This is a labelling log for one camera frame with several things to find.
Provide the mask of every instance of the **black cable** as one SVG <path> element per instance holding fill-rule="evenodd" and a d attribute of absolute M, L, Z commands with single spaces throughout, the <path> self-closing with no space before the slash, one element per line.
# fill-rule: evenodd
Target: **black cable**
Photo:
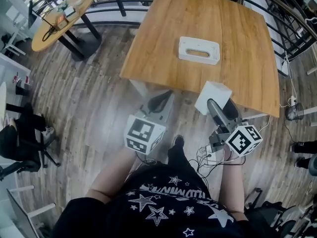
<path fill-rule="evenodd" d="M 292 140 L 294 143 L 296 143 L 296 142 L 293 140 L 292 135 L 291 135 L 291 132 L 289 131 L 288 127 L 286 126 L 285 121 L 286 121 L 286 119 L 284 120 L 284 126 L 285 126 L 285 128 L 287 129 L 288 134 L 289 134 L 289 136 L 291 137 L 291 140 Z"/>
<path fill-rule="evenodd" d="M 139 154 L 137 153 L 137 151 L 135 151 L 135 155 L 138 157 L 138 159 L 143 163 L 143 164 L 145 164 L 145 165 L 149 165 L 149 163 L 148 163 L 148 161 L 147 161 L 147 158 L 145 157 L 145 161 L 143 161 L 141 158 L 140 158 L 140 156 L 139 156 Z"/>

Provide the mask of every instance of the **floor plank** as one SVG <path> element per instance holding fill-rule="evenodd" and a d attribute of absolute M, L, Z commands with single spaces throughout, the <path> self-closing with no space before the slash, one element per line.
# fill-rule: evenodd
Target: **floor plank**
<path fill-rule="evenodd" d="M 27 55 L 16 59 L 31 69 L 33 80 L 31 102 L 36 113 L 42 113 L 54 126 L 59 142 L 52 145 L 54 158 L 61 161 L 59 168 L 49 163 L 38 173 L 18 175 L 20 186 L 33 184 L 35 189 L 22 193 L 26 210 L 31 211 L 55 202 L 56 208 L 39 216 L 49 226 L 57 221 L 67 202 L 83 196 L 100 169 L 123 145 L 123 130 L 130 114 L 142 102 L 141 96 L 126 79 L 118 74 L 137 31 L 131 26 L 97 26 L 103 42 L 98 51 L 86 62 L 74 62 L 70 51 L 61 43 L 47 50 L 33 52 L 25 47 Z M 86 31 L 73 28 L 75 35 Z M 294 85 L 298 101 L 304 108 L 317 106 L 317 73 L 305 72 L 316 64 L 316 49 L 310 49 L 292 63 Z M 279 77 L 280 99 L 286 105 L 292 94 L 289 78 Z M 196 157 L 197 150 L 207 145 L 212 133 L 212 120 L 201 115 L 194 104 L 197 94 L 175 90 L 175 102 L 162 143 L 153 153 L 159 160 L 166 160 L 166 152 L 177 134 L 185 137 L 188 159 Z M 315 114 L 305 116 L 298 123 L 286 121 L 294 140 L 315 140 L 317 121 Z M 316 178 L 307 170 L 294 167 L 294 161 L 304 154 L 289 153 L 290 136 L 284 126 L 284 109 L 280 118 L 271 122 L 261 134 L 263 143 L 247 156 L 243 166 L 246 195 L 255 187 L 264 190 L 261 201 L 283 201 L 283 206 L 309 201 L 317 191 Z M 265 126 L 268 117 L 251 120 L 258 129 Z M 210 168 L 203 168 L 206 175 Z M 208 177 L 209 190 L 218 198 L 222 166 Z"/>

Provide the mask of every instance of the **table leg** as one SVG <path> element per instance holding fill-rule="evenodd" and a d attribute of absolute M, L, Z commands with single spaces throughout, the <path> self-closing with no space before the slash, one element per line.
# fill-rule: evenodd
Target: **table leg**
<path fill-rule="evenodd" d="M 86 26 L 89 28 L 89 30 L 92 32 L 92 34 L 96 37 L 96 39 L 101 38 L 100 34 L 97 32 L 97 30 L 95 29 L 95 27 L 92 25 L 92 23 L 90 22 L 90 20 L 88 19 L 88 17 L 85 14 L 83 14 L 81 16 L 81 19 L 86 24 Z"/>
<path fill-rule="evenodd" d="M 75 35 L 73 35 L 73 33 L 69 30 L 66 31 L 66 35 L 75 43 L 75 44 L 79 44 L 79 40 L 77 39 L 77 37 Z"/>
<path fill-rule="evenodd" d="M 75 54 L 80 60 L 84 60 L 85 57 L 80 53 L 64 36 L 60 36 L 58 39 L 65 47 L 67 47 L 73 54 Z"/>
<path fill-rule="evenodd" d="M 149 91 L 147 90 L 145 83 L 133 79 L 130 79 L 130 82 L 143 98 L 147 97 Z"/>

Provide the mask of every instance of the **desk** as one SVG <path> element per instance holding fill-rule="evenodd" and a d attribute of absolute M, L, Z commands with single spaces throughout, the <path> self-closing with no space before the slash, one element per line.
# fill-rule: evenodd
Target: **desk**
<path fill-rule="evenodd" d="M 75 6 L 78 0 L 66 0 L 68 5 Z M 42 22 L 42 25 L 36 31 L 33 41 L 32 41 L 32 49 L 34 51 L 41 51 L 52 45 L 56 40 L 62 42 L 70 51 L 72 51 L 72 57 L 74 60 L 85 60 L 90 57 L 100 46 L 101 36 L 94 28 L 92 23 L 89 21 L 88 17 L 84 14 L 86 10 L 90 7 L 94 0 L 83 0 L 83 3 L 79 6 L 78 17 L 74 20 L 70 21 L 63 29 L 57 31 L 48 37 L 47 40 L 42 41 L 43 36 L 49 30 L 50 25 L 48 25 L 45 21 Z M 59 15 L 55 9 L 50 11 L 49 14 L 45 17 L 49 23 L 53 24 L 56 21 L 56 17 Z M 76 38 L 69 29 L 72 27 L 74 23 L 81 17 L 83 22 L 87 25 L 91 33 L 88 33 L 81 37 L 80 39 Z M 73 46 L 63 34 L 66 34 L 78 48 Z"/>
<path fill-rule="evenodd" d="M 181 36 L 219 43 L 217 65 L 180 60 Z M 229 0 L 154 0 L 121 77 L 200 93 L 215 81 L 243 107 L 279 117 L 272 41 L 262 15 Z"/>

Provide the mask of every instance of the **black railing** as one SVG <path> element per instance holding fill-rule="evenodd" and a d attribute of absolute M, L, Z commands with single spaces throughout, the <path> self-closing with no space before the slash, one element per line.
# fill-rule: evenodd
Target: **black railing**
<path fill-rule="evenodd" d="M 46 10 L 45 13 L 50 11 L 53 5 L 57 5 L 58 0 L 39 0 L 34 3 L 34 6 L 40 4 L 44 1 L 44 4 L 38 8 L 37 14 L 42 13 L 42 11 Z M 316 40 L 317 40 L 317 33 L 314 29 L 314 26 L 308 22 L 305 22 L 307 16 L 302 8 L 297 4 L 295 0 L 289 0 L 293 4 L 294 8 L 296 8 L 300 14 L 297 15 L 286 3 L 286 0 L 265 0 L 267 3 L 267 8 L 257 4 L 255 1 L 252 0 L 243 0 L 246 1 L 259 9 L 263 10 L 264 12 L 268 13 L 270 16 L 273 17 L 276 23 L 276 28 L 269 23 L 266 23 L 268 28 L 275 31 L 277 34 L 280 35 L 282 43 L 279 41 L 272 39 L 272 42 L 281 47 L 284 51 L 278 53 L 274 51 L 277 56 L 284 59 L 285 55 L 288 56 L 289 60 L 296 57 L 298 54 L 305 51 L 309 48 Z M 90 13 L 97 13 L 97 12 L 107 12 L 107 11 L 120 11 L 123 17 L 126 16 L 127 11 L 147 11 L 146 7 L 144 8 L 125 8 L 123 2 L 140 2 L 142 5 L 150 6 L 153 0 L 108 0 L 108 1 L 97 1 L 94 2 L 91 7 L 95 7 L 101 4 L 107 3 L 117 3 L 118 8 L 101 8 L 87 11 L 87 14 Z M 113 23 L 114 21 L 102 21 L 102 23 Z M 130 22 L 133 25 L 139 25 L 139 22 Z M 299 29 L 303 29 L 301 36 L 298 34 Z"/>

